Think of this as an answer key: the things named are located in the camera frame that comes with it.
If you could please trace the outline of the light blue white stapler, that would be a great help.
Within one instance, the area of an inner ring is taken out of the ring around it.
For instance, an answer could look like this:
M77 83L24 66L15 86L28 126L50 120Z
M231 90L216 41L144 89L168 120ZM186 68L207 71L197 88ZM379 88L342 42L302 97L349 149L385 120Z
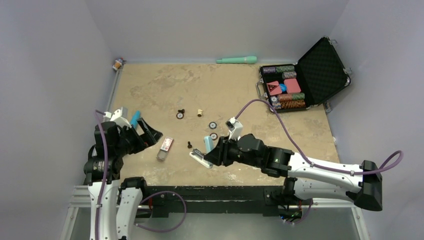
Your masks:
M207 169L212 169L213 164L205 159L205 156L213 149L214 143L211 136L205 136L204 139L205 144L205 152L199 150L198 148L194 148L190 153L189 156L194 159L196 162L200 163L202 166L206 167Z

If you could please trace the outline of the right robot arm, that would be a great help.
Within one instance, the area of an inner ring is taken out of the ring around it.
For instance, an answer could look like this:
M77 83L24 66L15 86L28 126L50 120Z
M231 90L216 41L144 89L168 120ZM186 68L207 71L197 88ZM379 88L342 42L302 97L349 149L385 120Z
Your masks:
M204 156L215 166L233 163L259 168L269 177L284 177L280 196L288 204L312 198L340 199L356 207L379 212L383 209L382 175L373 161L341 164L319 159L305 160L300 153L267 146L252 134L238 140L220 137Z

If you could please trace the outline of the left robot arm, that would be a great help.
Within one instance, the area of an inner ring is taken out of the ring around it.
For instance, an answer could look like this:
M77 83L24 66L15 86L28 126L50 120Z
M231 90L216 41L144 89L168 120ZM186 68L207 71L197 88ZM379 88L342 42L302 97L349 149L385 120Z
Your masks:
M83 167L90 196L91 240L129 239L137 207L149 199L143 177L126 178L120 185L123 158L154 146L163 136L143 118L136 122L142 134L122 117L112 117L95 126L95 143Z

